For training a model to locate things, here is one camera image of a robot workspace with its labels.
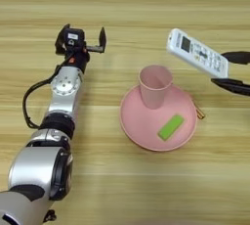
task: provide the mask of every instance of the wooden table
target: wooden table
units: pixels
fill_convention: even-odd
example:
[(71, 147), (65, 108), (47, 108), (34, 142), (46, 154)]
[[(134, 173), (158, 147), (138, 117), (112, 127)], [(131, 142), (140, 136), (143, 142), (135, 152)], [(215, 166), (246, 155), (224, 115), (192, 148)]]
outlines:
[[(89, 44), (107, 34), (103, 55), (88, 64), (73, 139), (73, 186), (54, 208), (54, 224), (250, 224), (250, 102), (226, 92), (195, 68), (167, 54), (166, 37), (178, 27), (218, 52), (250, 50), (250, 0), (0, 0), (0, 187), (33, 130), (21, 100), (48, 77), (59, 30), (83, 28)], [(119, 125), (124, 94), (141, 68), (168, 67), (174, 82), (206, 113), (194, 137), (171, 153), (132, 143)], [(231, 66), (230, 77), (250, 78), (249, 67)], [(50, 88), (28, 101), (40, 122)]]

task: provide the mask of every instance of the plastic cup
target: plastic cup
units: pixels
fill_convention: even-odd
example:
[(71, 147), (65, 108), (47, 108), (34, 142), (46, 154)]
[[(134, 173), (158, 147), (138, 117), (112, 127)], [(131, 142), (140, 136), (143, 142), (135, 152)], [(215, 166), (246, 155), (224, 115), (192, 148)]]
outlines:
[(145, 106), (156, 110), (163, 105), (173, 77), (166, 67), (152, 65), (141, 70), (139, 81)]

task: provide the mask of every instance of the green block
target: green block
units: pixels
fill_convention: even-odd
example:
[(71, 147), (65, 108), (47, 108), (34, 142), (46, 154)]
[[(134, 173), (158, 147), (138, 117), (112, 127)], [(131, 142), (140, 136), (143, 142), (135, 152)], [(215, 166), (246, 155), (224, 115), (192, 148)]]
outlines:
[(158, 136), (166, 141), (184, 122), (184, 118), (178, 114), (174, 115), (158, 132)]

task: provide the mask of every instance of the silver robot arm segment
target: silver robot arm segment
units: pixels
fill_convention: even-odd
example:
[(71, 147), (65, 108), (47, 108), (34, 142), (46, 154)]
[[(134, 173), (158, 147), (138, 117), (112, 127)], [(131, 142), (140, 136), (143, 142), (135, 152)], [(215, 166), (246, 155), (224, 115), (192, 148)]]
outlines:
[[(52, 101), (41, 125), (11, 166), (8, 191), (0, 193), (0, 225), (41, 225), (53, 221), (53, 202), (62, 200), (70, 190), (70, 141), (90, 56), (83, 30), (69, 25), (60, 32), (56, 48), (57, 54), (66, 56), (66, 63), (51, 81)], [(90, 52), (103, 53), (104, 48), (102, 29), (100, 46), (90, 47)]]

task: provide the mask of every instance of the white remote control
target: white remote control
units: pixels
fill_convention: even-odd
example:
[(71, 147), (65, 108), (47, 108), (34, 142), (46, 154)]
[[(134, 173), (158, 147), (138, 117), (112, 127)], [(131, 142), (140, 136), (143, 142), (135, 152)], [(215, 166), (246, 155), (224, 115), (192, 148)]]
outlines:
[(169, 34), (167, 50), (212, 78), (229, 76), (229, 61), (225, 57), (177, 28)]

